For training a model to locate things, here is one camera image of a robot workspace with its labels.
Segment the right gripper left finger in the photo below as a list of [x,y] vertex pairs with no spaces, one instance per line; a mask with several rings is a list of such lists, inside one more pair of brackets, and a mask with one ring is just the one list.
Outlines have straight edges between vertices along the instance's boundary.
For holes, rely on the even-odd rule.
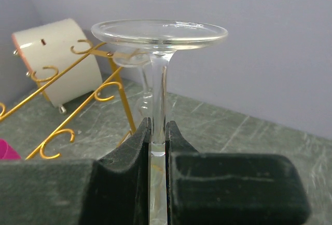
[[151,121],[95,159],[1,161],[1,224],[148,224]]

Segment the clear flute wine glass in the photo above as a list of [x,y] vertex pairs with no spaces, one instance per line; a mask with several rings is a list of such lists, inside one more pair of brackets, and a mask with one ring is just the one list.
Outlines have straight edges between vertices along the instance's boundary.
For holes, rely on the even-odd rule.
[[149,53],[153,74],[153,118],[150,156],[150,224],[166,224],[167,171],[165,152],[167,67],[178,50],[211,46],[228,36],[220,26],[174,20],[116,20],[91,28],[100,41]]

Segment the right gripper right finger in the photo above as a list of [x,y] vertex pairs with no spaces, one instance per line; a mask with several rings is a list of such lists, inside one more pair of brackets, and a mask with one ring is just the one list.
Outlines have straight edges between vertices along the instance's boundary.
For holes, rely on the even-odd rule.
[[202,153],[166,128],[169,224],[304,224],[311,215],[299,173],[285,156]]

